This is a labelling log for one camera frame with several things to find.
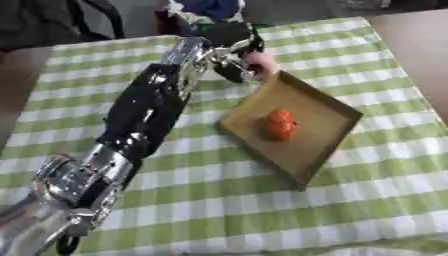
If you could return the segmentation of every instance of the orange fruit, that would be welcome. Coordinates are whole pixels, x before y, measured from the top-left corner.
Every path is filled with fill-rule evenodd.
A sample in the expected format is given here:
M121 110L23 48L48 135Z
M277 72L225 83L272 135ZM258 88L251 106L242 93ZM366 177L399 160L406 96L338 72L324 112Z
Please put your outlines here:
M272 110L269 115L268 119L270 122L294 122L294 117L292 116L291 112L285 108L276 108Z
M291 137L296 126L291 112L283 108L274 109L266 119L266 130L274 139L284 140Z

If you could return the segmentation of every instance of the wooden tray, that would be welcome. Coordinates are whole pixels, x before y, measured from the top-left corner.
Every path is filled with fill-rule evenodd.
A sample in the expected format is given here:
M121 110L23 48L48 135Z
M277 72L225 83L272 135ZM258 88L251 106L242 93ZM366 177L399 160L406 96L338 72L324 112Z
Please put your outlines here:
M286 108L299 124L286 141L269 140L260 122L274 108ZM284 170L305 189L320 166L361 119L362 113L280 71L220 120L249 148Z

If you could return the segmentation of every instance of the tablecloth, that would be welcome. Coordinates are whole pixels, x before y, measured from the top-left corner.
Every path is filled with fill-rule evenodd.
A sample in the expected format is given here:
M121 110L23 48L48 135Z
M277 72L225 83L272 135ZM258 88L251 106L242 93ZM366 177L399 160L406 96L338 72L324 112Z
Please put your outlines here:
M281 69L365 114L308 189L285 186L216 127L259 84L232 84L209 71L165 143L77 253L305 255L448 232L447 129L368 22L260 33ZM2 204L27 193L47 156L88 150L113 100L175 41L54 47L2 153Z

